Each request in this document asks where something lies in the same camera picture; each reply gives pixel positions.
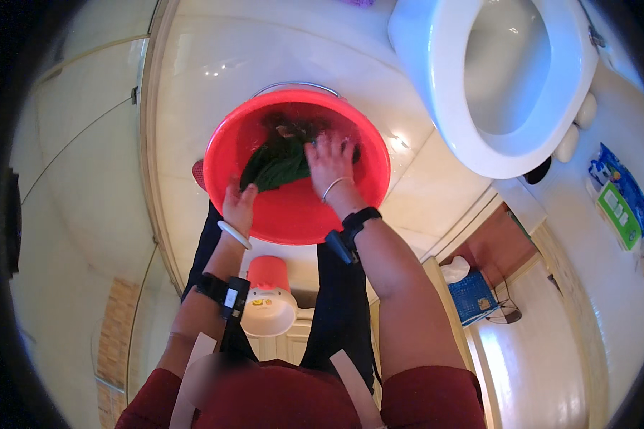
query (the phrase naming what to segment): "red plastic basin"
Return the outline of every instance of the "red plastic basin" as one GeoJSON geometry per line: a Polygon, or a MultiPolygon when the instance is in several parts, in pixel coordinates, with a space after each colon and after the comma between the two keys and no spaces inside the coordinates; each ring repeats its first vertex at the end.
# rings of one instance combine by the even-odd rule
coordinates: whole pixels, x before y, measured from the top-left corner
{"type": "MultiPolygon", "coordinates": [[[[374,125],[343,98],[310,89],[284,89],[249,99],[212,134],[203,173],[206,191],[220,213],[229,176],[240,176],[251,154],[265,142],[267,130],[260,121],[274,111],[291,119],[322,116],[332,129],[359,142],[361,159],[353,171],[356,186],[368,204],[378,207],[389,188],[391,167],[386,145],[374,125]]],[[[341,229],[334,211],[314,193],[310,178],[260,193],[253,210],[250,235],[280,245],[322,243],[333,228],[341,229]]]]}

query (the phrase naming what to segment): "wire basket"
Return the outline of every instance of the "wire basket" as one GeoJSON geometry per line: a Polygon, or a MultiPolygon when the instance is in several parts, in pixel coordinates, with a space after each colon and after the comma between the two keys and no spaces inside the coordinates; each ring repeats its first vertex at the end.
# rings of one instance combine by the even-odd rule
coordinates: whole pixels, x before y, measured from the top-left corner
{"type": "Polygon", "coordinates": [[[451,283],[448,291],[464,327],[485,318],[498,308],[497,300],[480,271],[471,271],[461,281],[451,283]]]}

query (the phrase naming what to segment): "white bangle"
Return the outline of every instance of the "white bangle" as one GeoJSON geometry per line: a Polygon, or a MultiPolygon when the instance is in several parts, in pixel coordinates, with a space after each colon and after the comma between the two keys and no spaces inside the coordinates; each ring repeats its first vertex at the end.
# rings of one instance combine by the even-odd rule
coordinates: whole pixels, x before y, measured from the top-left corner
{"type": "Polygon", "coordinates": [[[335,185],[335,184],[337,184],[337,183],[339,183],[339,182],[341,182],[341,181],[342,181],[342,180],[344,180],[344,179],[348,179],[348,180],[350,180],[350,181],[351,181],[351,183],[353,183],[353,179],[352,179],[352,178],[350,178],[350,177],[347,177],[347,176],[341,176],[341,177],[337,178],[335,181],[333,181],[333,182],[332,182],[332,184],[330,184],[330,185],[329,185],[329,187],[327,188],[327,190],[322,194],[322,202],[323,202],[323,203],[325,203],[325,204],[327,203],[327,194],[329,193],[329,191],[331,191],[331,190],[332,190],[332,188],[334,187],[334,185],[335,185]]]}
{"type": "Polygon", "coordinates": [[[217,221],[217,226],[222,230],[226,231],[229,234],[232,235],[236,240],[238,240],[239,243],[243,245],[243,247],[246,248],[247,251],[252,251],[253,250],[253,245],[248,241],[246,237],[243,236],[239,231],[236,231],[236,228],[232,227],[228,223],[226,223],[224,220],[218,220],[217,221]]]}

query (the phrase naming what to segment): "red shirt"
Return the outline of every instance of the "red shirt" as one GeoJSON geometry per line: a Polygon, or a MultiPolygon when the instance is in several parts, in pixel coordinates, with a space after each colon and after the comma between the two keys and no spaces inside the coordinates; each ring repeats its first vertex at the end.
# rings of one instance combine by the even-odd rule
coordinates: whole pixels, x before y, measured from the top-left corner
{"type": "MultiPolygon", "coordinates": [[[[193,427],[360,428],[351,398],[332,375],[265,365],[216,382],[193,427]]],[[[117,429],[168,428],[180,385],[173,373],[154,370],[117,429]]],[[[422,366],[386,380],[381,415],[390,428],[485,428],[477,378],[449,366],[422,366]]]]}

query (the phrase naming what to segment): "woman's right hand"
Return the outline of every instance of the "woman's right hand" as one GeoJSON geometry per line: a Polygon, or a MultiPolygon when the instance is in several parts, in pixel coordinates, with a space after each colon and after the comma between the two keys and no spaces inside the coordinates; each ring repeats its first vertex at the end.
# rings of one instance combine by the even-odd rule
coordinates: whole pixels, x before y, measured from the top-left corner
{"type": "Polygon", "coordinates": [[[312,186],[320,198],[338,178],[348,177],[347,181],[353,183],[353,144],[348,142],[343,151],[342,145],[343,139],[329,131],[317,136],[315,146],[306,143],[312,186]]]}
{"type": "Polygon", "coordinates": [[[353,184],[354,144],[347,142],[342,151],[343,142],[344,139],[338,134],[327,131],[318,135],[315,146],[306,143],[306,158],[315,193],[322,198],[327,192],[325,202],[332,206],[342,220],[349,214],[367,207],[367,203],[353,184]],[[345,179],[329,189],[331,184],[342,177],[345,179]]]}

